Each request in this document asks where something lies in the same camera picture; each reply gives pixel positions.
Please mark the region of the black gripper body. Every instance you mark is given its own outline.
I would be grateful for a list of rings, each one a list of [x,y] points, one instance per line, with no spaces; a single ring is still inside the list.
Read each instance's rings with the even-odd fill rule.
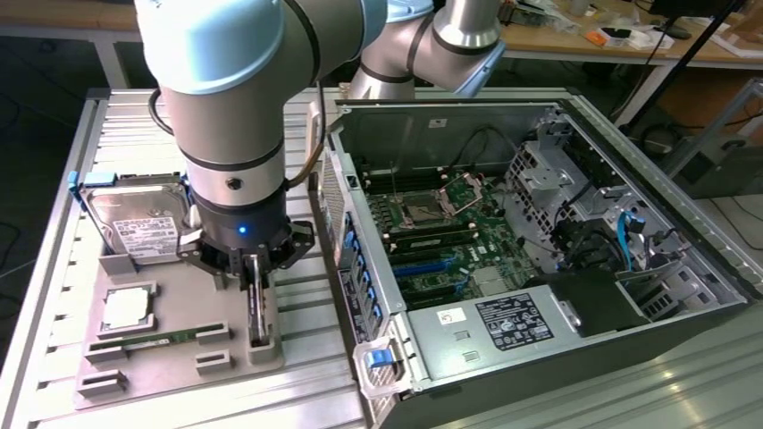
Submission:
[[[221,206],[197,199],[203,240],[225,252],[238,249],[257,253],[282,248],[291,239],[287,201],[267,198],[246,206]]]

